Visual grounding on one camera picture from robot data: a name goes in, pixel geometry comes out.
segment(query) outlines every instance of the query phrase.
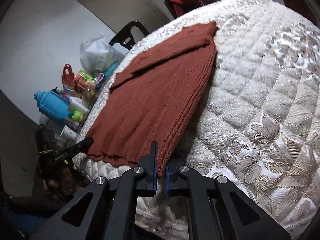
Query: white tube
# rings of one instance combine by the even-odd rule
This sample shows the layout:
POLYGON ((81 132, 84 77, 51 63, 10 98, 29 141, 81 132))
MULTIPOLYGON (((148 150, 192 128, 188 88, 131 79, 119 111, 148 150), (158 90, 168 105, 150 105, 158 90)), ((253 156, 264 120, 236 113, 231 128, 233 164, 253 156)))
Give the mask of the white tube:
POLYGON ((68 111, 74 113, 75 111, 79 111, 81 114, 85 115, 88 112, 88 109, 84 107, 82 104, 78 103, 75 100, 70 102, 68 111))

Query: red checkered fabric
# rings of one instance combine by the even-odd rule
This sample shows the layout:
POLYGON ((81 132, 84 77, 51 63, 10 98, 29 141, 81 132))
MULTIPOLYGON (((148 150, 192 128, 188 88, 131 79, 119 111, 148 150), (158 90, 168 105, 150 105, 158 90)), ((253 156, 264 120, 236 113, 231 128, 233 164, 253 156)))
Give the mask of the red checkered fabric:
POLYGON ((185 13, 199 8, 203 5, 201 0, 167 0, 174 14, 173 17, 178 18, 185 13))

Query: quilted bedspread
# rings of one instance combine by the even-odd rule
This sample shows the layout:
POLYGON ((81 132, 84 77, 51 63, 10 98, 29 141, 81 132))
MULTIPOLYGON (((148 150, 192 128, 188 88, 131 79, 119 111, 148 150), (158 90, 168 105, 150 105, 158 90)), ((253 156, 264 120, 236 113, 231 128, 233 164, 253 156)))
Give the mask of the quilted bedspread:
MULTIPOLYGON (((138 42, 116 73, 141 51, 183 26, 216 21, 216 69, 178 149, 204 176, 228 177, 297 239, 320 205, 320 30, 270 0, 222 0, 198 8, 138 42)), ((113 74, 78 140, 108 103, 113 74)), ((84 154, 76 167, 90 180, 120 176, 84 154)), ((136 224, 164 239, 188 239, 186 201, 138 199, 136 224)))

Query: bed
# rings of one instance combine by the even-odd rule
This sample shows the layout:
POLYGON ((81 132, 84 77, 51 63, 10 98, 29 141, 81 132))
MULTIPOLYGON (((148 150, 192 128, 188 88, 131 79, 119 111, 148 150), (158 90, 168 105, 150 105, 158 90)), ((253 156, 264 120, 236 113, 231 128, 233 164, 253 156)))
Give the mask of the bed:
MULTIPOLYGON (((78 141, 108 103, 116 78, 141 51, 183 26, 216 21, 215 71, 177 150, 202 175, 228 177, 298 239, 320 205, 320 30, 270 0, 222 0, 193 10, 138 42, 93 106, 78 141)), ((121 176, 128 166, 73 159, 91 181, 121 176)), ((135 223, 163 239, 188 239, 186 204, 140 197, 135 223)))

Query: red cloth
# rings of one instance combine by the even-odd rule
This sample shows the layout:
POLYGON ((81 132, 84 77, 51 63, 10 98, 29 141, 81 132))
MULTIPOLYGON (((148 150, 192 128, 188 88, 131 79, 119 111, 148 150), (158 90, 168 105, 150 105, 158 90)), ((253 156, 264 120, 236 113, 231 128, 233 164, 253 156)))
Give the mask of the red cloth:
POLYGON ((159 144, 163 175, 209 79, 216 47, 216 23, 186 27, 140 53, 116 75, 106 106, 87 133, 87 155, 112 165, 131 165, 159 144))
POLYGON ((174 12, 174 18, 178 18, 185 13, 192 11, 193 9, 203 6, 201 0, 167 0, 169 1, 169 6, 174 12))

